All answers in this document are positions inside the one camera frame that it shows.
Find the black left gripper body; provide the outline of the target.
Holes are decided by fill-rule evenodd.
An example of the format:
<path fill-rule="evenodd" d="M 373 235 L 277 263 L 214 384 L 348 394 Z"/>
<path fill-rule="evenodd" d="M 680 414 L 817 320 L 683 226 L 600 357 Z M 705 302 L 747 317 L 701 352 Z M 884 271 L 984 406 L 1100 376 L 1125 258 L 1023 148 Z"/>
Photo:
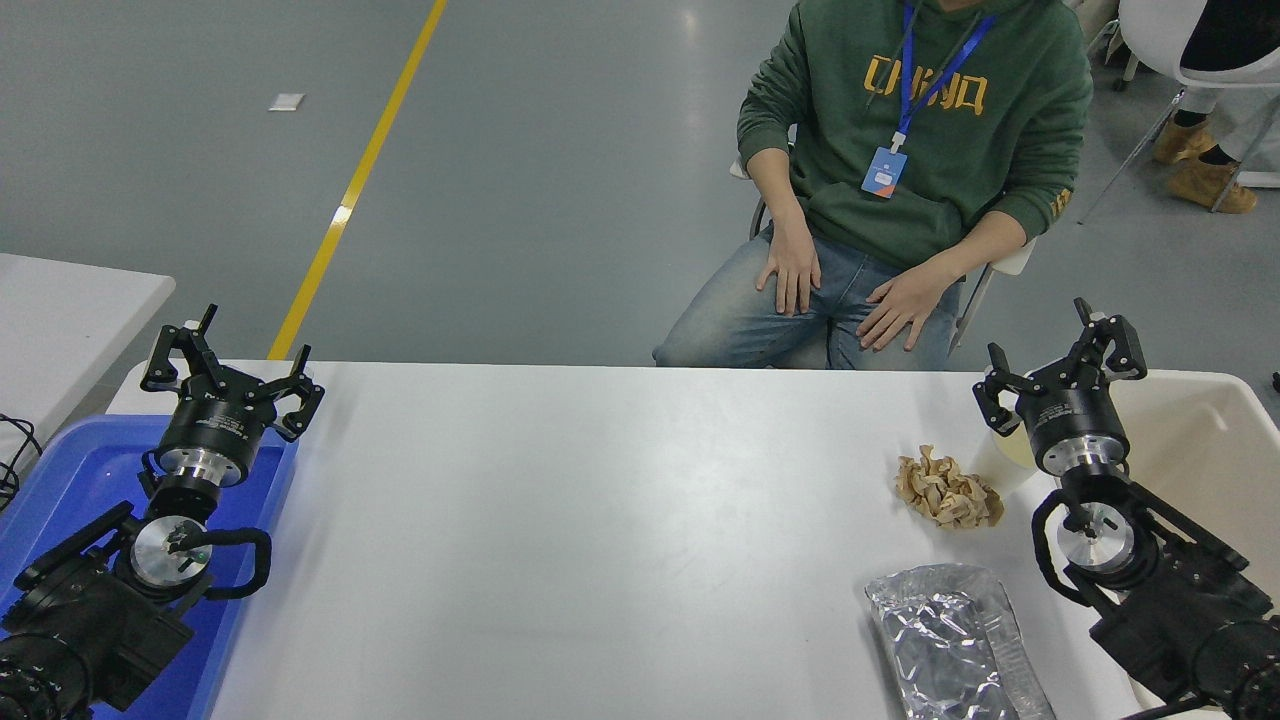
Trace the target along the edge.
<path fill-rule="evenodd" d="M 160 468 L 250 470 L 262 436 L 276 419 L 275 406 L 262 400 L 227 400 L 200 389 L 173 392 L 178 405 L 157 446 Z"/>

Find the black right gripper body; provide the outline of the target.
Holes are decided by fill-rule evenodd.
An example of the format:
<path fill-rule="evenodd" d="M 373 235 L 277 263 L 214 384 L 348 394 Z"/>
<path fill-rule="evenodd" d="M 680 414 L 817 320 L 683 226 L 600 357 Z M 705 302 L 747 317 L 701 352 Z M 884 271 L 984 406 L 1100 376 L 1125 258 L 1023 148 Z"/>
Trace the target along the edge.
<path fill-rule="evenodd" d="M 1105 387 L 1050 388 L 1020 397 L 1029 446 L 1038 466 L 1119 465 L 1130 442 Z"/>

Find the person's right hand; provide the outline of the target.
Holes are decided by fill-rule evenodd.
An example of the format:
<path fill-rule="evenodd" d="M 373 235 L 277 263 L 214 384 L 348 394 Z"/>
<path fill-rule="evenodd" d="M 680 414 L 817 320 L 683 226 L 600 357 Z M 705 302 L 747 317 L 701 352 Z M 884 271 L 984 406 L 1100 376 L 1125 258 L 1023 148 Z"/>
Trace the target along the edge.
<path fill-rule="evenodd" d="M 773 219 L 765 264 L 756 278 L 763 292 L 773 281 L 774 310 L 795 316 L 810 310 L 812 292 L 820 287 L 820 261 L 812 232 L 799 211 Z"/>

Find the person's left hand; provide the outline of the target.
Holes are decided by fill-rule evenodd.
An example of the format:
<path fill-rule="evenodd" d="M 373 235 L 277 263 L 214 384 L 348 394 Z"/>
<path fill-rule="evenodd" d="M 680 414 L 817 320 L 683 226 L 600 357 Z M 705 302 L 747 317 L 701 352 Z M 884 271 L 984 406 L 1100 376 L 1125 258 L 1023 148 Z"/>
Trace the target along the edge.
<path fill-rule="evenodd" d="M 913 351 L 925 323 L 954 282 L 948 273 L 927 265 L 886 281 L 867 297 L 870 313 L 856 328 L 860 347 L 884 351 L 906 332 L 902 348 Z"/>

